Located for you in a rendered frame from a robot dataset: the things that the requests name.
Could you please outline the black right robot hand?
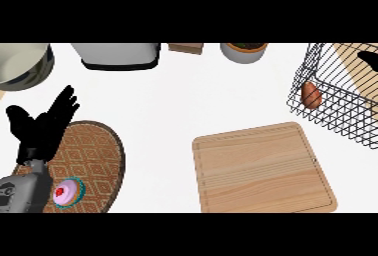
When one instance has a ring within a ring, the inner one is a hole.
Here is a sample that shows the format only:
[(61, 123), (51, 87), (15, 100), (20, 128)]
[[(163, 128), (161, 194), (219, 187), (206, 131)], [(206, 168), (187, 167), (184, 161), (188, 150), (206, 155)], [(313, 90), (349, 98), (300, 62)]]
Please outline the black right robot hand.
[(378, 72), (378, 53), (361, 51), (358, 57), (368, 63), (373, 70)]

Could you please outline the wooden cutting board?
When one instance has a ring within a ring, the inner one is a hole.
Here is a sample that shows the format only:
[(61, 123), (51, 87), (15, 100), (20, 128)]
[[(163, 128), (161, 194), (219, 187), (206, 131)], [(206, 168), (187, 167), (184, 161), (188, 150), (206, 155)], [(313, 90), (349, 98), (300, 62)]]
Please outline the wooden cutting board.
[(331, 212), (337, 198), (299, 123), (198, 137), (201, 211)]

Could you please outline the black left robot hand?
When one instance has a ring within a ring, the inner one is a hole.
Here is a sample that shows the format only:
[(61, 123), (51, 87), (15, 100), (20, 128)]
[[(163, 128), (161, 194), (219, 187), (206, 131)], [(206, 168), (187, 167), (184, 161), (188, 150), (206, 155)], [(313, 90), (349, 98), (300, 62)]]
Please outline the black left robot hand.
[(26, 165), (31, 160), (49, 162), (57, 154), (65, 129), (80, 107), (74, 88), (67, 86), (48, 112), (37, 118), (18, 105), (6, 108), (11, 132), (20, 140), (17, 163)]

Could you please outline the grey appliance with black base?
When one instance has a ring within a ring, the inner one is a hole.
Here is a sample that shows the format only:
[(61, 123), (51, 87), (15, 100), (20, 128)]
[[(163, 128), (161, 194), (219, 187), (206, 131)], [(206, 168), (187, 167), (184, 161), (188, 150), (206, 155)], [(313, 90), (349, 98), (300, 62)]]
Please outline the grey appliance with black base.
[(135, 71), (158, 65), (160, 43), (73, 43), (91, 70)]

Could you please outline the orange sweet potato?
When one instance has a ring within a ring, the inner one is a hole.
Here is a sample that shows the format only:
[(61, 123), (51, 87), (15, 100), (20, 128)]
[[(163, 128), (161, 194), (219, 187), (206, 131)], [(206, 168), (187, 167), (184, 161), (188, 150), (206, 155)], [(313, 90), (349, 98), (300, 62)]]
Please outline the orange sweet potato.
[(302, 86), (302, 103), (309, 109), (316, 109), (322, 103), (321, 91), (311, 81)]

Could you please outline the brown woven oval placemat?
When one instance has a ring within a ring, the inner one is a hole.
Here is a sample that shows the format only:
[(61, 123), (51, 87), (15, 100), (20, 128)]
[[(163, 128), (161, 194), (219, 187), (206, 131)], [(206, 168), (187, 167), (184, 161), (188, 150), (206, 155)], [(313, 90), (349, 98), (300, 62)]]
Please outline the brown woven oval placemat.
[(126, 154), (114, 130), (95, 121), (73, 122), (65, 130), (55, 158), (49, 161), (52, 188), (70, 177), (77, 177), (86, 187), (83, 199), (67, 209), (54, 198), (45, 213), (107, 213), (123, 184)]

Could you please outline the pink frosted cupcake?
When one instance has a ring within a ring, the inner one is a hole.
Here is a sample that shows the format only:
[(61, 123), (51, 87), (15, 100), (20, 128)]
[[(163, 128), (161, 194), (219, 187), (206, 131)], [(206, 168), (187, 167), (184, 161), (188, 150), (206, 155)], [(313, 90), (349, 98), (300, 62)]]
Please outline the pink frosted cupcake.
[(86, 185), (79, 177), (68, 177), (54, 190), (54, 204), (60, 209), (71, 208), (86, 194)]

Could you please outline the grey pot with plant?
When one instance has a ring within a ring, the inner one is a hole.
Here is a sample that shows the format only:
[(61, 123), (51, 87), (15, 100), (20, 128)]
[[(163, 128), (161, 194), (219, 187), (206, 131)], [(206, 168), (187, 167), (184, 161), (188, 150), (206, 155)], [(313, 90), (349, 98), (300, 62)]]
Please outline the grey pot with plant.
[(268, 43), (265, 43), (259, 48), (246, 49), (235, 46), (232, 43), (222, 43), (220, 49), (226, 58), (240, 63), (251, 64), (260, 60), (268, 48)]

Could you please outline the pale wooden board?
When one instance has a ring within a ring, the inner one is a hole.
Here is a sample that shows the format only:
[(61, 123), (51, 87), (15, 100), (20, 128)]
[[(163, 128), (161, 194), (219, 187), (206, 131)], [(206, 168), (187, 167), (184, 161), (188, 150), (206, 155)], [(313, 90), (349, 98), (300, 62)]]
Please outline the pale wooden board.
[(362, 106), (378, 120), (378, 71), (358, 56), (370, 52), (378, 57), (378, 43), (334, 43), (333, 46), (347, 72), (342, 78), (343, 87), (359, 96)]

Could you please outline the small wooden block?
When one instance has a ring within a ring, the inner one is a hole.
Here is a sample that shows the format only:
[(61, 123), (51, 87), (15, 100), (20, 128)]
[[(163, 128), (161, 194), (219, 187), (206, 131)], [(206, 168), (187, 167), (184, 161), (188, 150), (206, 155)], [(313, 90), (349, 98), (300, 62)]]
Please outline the small wooden block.
[(169, 49), (172, 51), (178, 52), (185, 52), (191, 54), (203, 54), (203, 48), (204, 44), (203, 43), (170, 43), (169, 44)]

